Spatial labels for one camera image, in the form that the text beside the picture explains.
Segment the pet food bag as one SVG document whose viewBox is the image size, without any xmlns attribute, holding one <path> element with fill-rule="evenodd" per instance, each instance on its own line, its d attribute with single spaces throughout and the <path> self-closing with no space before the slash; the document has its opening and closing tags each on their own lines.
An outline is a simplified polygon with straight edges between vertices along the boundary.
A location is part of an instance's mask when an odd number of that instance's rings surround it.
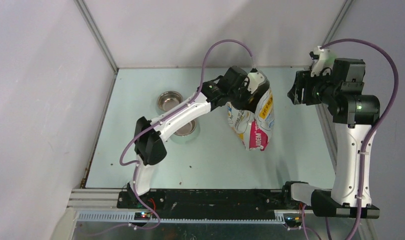
<svg viewBox="0 0 405 240">
<path fill-rule="evenodd" d="M 246 150 L 264 151 L 272 137 L 275 123 L 274 97 L 270 87 L 261 97 L 255 113 L 235 109 L 231 102 L 226 104 L 227 122 L 241 140 Z"/>
</svg>

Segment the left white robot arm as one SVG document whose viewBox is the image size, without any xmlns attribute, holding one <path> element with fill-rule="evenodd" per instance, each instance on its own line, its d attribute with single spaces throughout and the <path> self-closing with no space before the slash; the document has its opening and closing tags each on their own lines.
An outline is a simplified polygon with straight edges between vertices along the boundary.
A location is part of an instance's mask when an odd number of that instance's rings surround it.
<svg viewBox="0 0 405 240">
<path fill-rule="evenodd" d="M 264 73 L 250 72 L 238 66 L 224 75 L 202 83 L 188 99 L 151 120 L 141 117 L 135 126 L 133 143 L 136 168 L 130 181 L 129 202 L 136 208 L 148 204 L 154 166 L 166 156 L 165 142 L 191 121 L 227 107 L 227 122 L 246 150 L 264 151 L 274 126 L 273 93 Z"/>
</svg>

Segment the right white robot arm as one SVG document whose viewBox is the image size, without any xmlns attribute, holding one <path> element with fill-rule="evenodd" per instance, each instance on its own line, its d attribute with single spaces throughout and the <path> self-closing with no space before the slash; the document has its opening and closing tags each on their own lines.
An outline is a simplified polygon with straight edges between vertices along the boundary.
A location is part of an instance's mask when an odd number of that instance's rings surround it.
<svg viewBox="0 0 405 240">
<path fill-rule="evenodd" d="M 287 209 L 300 203 L 318 217 L 377 219 L 369 190 L 372 141 L 366 136 L 380 117 L 380 101 L 363 94 L 365 62 L 354 58 L 317 59 L 310 70 L 296 73 L 287 96 L 294 105 L 325 104 L 334 123 L 337 156 L 332 189 L 303 181 L 287 181 L 281 202 Z"/>
</svg>

